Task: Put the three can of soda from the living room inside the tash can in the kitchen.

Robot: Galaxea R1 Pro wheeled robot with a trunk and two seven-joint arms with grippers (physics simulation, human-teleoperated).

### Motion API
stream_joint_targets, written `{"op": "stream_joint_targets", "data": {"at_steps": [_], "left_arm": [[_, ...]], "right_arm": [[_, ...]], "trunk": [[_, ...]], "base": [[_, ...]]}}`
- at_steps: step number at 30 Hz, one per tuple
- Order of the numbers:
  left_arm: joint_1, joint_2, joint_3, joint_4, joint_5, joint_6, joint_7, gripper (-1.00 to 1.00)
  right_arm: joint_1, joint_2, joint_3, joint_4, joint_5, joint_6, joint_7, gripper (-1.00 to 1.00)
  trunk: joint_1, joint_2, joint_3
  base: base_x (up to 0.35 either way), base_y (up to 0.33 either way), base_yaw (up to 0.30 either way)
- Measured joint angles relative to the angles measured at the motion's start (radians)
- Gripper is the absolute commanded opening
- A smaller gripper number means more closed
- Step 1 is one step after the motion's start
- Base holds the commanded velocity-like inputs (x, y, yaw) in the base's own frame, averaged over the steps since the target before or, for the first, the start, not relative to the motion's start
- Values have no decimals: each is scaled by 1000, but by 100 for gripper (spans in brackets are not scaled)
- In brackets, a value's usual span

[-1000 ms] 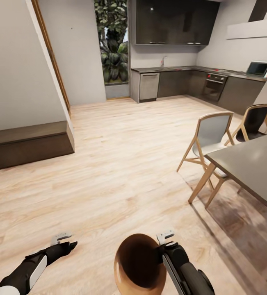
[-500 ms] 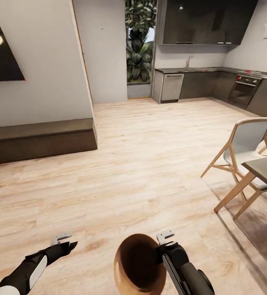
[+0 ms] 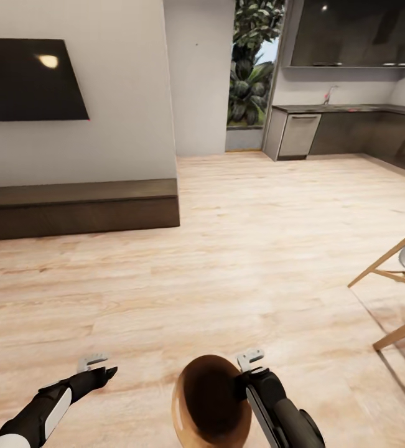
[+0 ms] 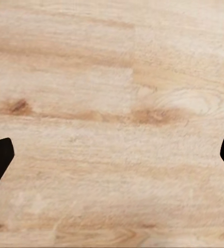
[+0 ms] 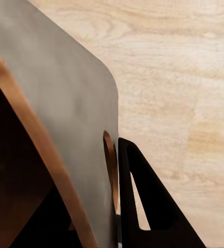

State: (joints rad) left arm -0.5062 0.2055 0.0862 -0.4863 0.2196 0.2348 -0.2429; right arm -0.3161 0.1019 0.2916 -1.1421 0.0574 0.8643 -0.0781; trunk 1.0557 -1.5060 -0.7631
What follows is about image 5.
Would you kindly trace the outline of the trash can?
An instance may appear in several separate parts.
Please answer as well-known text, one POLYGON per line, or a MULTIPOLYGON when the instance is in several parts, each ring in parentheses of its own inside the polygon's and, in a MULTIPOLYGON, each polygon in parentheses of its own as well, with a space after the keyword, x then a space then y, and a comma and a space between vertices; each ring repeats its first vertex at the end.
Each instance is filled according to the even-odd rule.
POLYGON ((55 185, 83 248, 118 248, 109 69, 28 0, 0 0, 0 248, 55 185))

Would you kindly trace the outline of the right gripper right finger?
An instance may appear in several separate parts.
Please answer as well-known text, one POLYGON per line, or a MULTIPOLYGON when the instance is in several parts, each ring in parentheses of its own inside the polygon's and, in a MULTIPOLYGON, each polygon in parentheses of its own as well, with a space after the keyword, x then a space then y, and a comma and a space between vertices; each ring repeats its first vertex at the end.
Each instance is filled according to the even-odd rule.
POLYGON ((206 248, 136 144, 118 138, 122 248, 206 248), (139 227, 135 184, 150 226, 139 227))

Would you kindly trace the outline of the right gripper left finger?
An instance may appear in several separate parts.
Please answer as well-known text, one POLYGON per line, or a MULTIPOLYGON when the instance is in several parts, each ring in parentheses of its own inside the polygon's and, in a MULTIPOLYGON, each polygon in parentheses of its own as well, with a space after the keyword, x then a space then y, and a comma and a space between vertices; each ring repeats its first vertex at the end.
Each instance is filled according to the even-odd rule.
POLYGON ((54 185, 10 248, 83 248, 71 217, 54 185))

